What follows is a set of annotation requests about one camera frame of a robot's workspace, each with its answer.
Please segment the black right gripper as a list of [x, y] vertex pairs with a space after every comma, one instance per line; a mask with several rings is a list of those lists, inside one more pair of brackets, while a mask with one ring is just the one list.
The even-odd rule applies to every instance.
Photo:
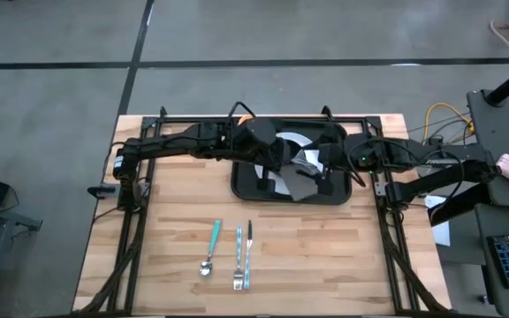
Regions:
[[[318, 161], [324, 168], [333, 170], [348, 170], [350, 168], [349, 160], [346, 154], [346, 143], [324, 142], [318, 146]], [[304, 167], [305, 173], [311, 178], [320, 178], [318, 182], [318, 193], [322, 195], [332, 195], [332, 183], [330, 180], [330, 171], [322, 171], [313, 164]]]

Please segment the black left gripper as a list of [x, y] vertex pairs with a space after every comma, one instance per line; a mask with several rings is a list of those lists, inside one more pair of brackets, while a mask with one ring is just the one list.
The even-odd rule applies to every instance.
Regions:
[[257, 188], [267, 191], [269, 171], [281, 174], [292, 164], [293, 147], [278, 137], [285, 121], [273, 117], [254, 117], [237, 125], [232, 131], [232, 160], [262, 166]]

